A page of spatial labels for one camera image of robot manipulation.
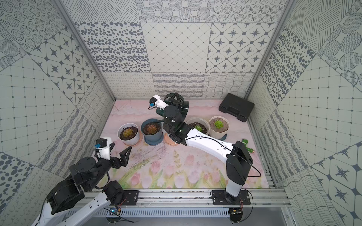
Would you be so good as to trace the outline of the dark green watering can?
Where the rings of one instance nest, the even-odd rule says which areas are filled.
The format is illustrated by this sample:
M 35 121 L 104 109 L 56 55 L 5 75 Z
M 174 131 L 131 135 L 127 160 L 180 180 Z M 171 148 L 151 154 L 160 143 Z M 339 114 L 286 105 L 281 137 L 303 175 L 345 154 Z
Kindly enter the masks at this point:
M 167 95 L 165 95 L 164 98 L 161 98 L 164 102 L 166 102 L 166 96 Z M 185 104 L 183 107 L 169 105 L 165 109 L 154 109 L 156 109 L 156 113 L 158 115 L 163 116 L 164 121 L 184 121 L 189 110 L 189 101 L 185 100 Z

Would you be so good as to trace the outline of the white pot yellow-brown succulent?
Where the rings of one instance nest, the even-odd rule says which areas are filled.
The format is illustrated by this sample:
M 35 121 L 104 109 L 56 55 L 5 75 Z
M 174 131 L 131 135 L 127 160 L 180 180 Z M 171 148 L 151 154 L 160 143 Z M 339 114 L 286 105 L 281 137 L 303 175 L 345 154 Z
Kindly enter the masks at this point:
M 136 124 L 126 123 L 119 128 L 117 137 L 125 145 L 134 146 L 141 141 L 141 132 Z

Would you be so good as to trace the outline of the blue-grey pot red succulent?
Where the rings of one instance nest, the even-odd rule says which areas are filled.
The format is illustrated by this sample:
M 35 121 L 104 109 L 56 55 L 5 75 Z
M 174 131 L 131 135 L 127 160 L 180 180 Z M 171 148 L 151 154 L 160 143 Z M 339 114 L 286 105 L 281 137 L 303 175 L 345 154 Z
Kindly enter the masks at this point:
M 163 140 L 162 124 L 157 119 L 148 119 L 141 125 L 141 132 L 148 145 L 156 146 Z

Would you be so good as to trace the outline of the white pot pink succulent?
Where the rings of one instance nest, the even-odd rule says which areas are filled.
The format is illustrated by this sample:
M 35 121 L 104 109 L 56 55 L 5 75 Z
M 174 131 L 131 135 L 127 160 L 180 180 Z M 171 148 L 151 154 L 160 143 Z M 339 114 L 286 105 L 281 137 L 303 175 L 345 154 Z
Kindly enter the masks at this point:
M 171 145 L 178 145 L 185 141 L 183 134 L 183 121 L 164 121 L 163 129 L 167 133 L 168 143 Z

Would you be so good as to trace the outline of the white pot bright green succulent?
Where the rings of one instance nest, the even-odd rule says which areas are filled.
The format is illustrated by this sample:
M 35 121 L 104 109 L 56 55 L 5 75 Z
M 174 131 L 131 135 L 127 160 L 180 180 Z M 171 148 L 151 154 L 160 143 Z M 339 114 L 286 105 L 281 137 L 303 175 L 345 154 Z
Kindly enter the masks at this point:
M 218 140 L 224 141 L 230 124 L 228 120 L 221 116 L 214 116 L 209 120 L 209 135 Z

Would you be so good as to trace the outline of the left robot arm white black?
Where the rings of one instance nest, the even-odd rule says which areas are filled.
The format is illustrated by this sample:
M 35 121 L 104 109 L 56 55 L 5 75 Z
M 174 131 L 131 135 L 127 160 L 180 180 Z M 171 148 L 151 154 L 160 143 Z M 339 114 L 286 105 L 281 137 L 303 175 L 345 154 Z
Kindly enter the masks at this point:
M 105 186 L 98 187 L 98 183 L 109 175 L 111 168 L 119 169 L 128 164 L 132 148 L 128 147 L 119 157 L 109 159 L 85 157 L 70 167 L 70 175 L 59 182 L 47 195 L 34 226 L 82 226 L 100 210 L 109 205 L 116 207 L 130 199 L 128 193 L 118 181 L 109 181 Z M 83 206 L 74 215 L 63 220 L 75 205 L 85 198 L 87 192 L 94 188 L 100 192 L 88 204 Z

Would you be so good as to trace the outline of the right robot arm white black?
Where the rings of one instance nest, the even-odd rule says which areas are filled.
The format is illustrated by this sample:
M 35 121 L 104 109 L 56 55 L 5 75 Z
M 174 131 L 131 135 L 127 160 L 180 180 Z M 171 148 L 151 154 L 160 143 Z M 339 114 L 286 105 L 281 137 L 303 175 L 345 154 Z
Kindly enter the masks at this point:
M 171 140 L 198 148 L 226 165 L 226 174 L 229 182 L 225 188 L 226 197 L 237 198 L 253 166 L 253 159 L 246 146 L 240 142 L 227 143 L 210 137 L 184 122 L 189 102 L 178 93 L 157 98 L 155 102 L 157 114 L 163 116 L 163 128 Z

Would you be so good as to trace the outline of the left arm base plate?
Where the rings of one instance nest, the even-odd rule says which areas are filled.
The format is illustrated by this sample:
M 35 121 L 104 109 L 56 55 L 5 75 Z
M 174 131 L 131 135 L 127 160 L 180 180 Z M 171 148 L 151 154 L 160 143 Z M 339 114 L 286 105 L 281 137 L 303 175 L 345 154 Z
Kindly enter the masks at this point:
M 139 190 L 124 190 L 119 206 L 136 206 L 139 193 Z

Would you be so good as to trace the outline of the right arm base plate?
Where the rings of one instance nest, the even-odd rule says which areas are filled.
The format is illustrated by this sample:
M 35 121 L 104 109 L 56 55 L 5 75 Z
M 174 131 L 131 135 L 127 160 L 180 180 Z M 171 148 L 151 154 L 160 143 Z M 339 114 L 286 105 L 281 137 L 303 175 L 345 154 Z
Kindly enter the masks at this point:
M 213 205 L 251 205 L 250 195 L 246 190 L 240 190 L 237 197 L 233 197 L 226 190 L 212 190 L 210 196 Z

